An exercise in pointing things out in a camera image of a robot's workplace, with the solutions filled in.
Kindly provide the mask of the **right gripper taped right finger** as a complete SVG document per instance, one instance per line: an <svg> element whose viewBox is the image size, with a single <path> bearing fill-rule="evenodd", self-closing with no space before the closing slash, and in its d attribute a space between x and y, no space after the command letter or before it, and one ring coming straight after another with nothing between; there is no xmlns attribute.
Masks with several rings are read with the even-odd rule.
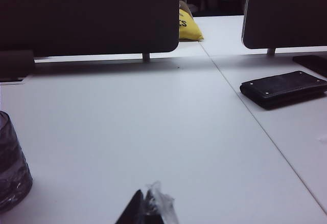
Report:
<svg viewBox="0 0 327 224"><path fill-rule="evenodd" d="M178 224L179 220L174 208L175 199L169 194L162 193L161 182L155 181L147 185L145 197L145 213L149 216L159 215L163 223Z"/></svg>

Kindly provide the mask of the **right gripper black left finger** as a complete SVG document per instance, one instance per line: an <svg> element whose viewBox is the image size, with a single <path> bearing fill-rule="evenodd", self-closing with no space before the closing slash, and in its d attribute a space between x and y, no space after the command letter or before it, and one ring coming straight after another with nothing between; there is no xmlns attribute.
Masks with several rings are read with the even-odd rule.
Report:
<svg viewBox="0 0 327 224"><path fill-rule="evenodd" d="M144 195L141 189L137 190L126 208L123 210L116 224L142 224L144 221Z"/></svg>

